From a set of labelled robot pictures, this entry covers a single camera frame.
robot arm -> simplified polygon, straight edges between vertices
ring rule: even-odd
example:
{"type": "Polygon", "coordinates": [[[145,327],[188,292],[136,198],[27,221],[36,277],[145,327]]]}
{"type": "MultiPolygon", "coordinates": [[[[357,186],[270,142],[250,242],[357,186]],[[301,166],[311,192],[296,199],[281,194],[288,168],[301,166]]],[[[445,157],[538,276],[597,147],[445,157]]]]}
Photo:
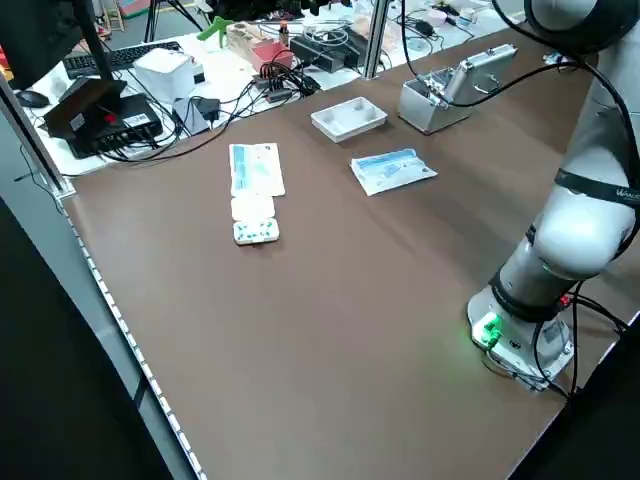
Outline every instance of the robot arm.
{"type": "MultiPolygon", "coordinates": [[[[536,33],[580,54],[599,52],[599,70],[631,112],[640,112],[640,24],[636,0],[526,0],[536,33]]],[[[634,129],[640,126],[634,121],[634,129]]],[[[561,166],[560,178],[589,179],[629,194],[630,149],[609,93],[594,81],[561,166]]],[[[559,299],[577,282],[601,273],[632,231],[636,210],[629,203],[585,195],[556,181],[543,211],[505,265],[468,306],[474,341],[483,323],[497,315],[502,338],[491,350],[501,366],[546,386],[534,351],[549,379],[568,364],[573,342],[558,314],[559,299]],[[538,327],[534,350],[534,337],[538,327]]]]}

white plastic tray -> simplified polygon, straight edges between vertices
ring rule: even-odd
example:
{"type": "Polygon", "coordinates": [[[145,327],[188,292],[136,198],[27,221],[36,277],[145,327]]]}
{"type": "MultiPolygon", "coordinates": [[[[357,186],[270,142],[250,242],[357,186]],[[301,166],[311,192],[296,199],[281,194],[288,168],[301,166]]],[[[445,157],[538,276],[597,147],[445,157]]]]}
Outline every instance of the white plastic tray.
{"type": "Polygon", "coordinates": [[[387,114],[364,97],[311,114],[311,123],[335,143],[379,127],[387,114]]]}

white box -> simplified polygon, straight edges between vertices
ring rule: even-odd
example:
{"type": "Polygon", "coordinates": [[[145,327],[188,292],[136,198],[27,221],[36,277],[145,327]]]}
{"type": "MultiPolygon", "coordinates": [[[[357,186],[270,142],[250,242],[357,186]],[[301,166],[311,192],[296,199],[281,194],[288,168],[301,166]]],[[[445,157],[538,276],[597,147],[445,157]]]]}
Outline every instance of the white box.
{"type": "Polygon", "coordinates": [[[311,123],[335,143],[379,127],[387,114],[364,97],[311,114],[311,123]]]}
{"type": "Polygon", "coordinates": [[[188,97],[195,87],[191,57],[184,53],[156,48],[133,66],[138,80],[159,102],[173,104],[176,98],[188,97]]]}

brown table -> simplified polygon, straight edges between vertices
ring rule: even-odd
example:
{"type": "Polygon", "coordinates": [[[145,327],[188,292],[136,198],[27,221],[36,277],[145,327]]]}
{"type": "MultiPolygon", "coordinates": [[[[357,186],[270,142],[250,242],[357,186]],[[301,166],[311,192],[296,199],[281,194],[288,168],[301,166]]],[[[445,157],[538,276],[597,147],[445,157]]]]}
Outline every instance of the brown table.
{"type": "MultiPolygon", "coordinates": [[[[540,64],[542,49],[502,32],[417,66],[505,42],[521,47],[514,76],[540,64]]],[[[179,160],[75,182],[66,207],[209,478],[501,478],[562,407],[483,366],[465,306],[542,207],[590,80],[542,75],[425,137],[394,115],[409,76],[399,67],[237,122],[179,160]],[[386,126],[335,145],[311,125],[361,95],[386,126]],[[238,248],[228,145],[260,142],[280,147],[282,236],[238,248]],[[440,176],[366,197],[350,159],[406,147],[440,176]]],[[[630,318],[639,264],[635,249],[585,293],[630,318]]],[[[582,313],[581,381],[614,338],[582,313]]]]}

black keyboard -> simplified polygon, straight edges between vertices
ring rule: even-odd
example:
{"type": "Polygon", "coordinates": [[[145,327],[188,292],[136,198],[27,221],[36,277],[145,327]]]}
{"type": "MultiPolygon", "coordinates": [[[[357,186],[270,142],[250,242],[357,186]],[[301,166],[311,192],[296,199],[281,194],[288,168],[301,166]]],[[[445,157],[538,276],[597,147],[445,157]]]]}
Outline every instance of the black keyboard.
{"type": "MultiPolygon", "coordinates": [[[[111,62],[111,69],[126,70],[133,68],[133,62],[145,56],[154,48],[165,48],[167,50],[182,50],[178,42],[153,43],[147,45],[136,45],[135,47],[121,48],[111,52],[105,52],[111,62]]],[[[96,63],[91,55],[78,55],[65,58],[62,63],[70,79],[85,77],[88,75],[99,75],[96,63]]]]}

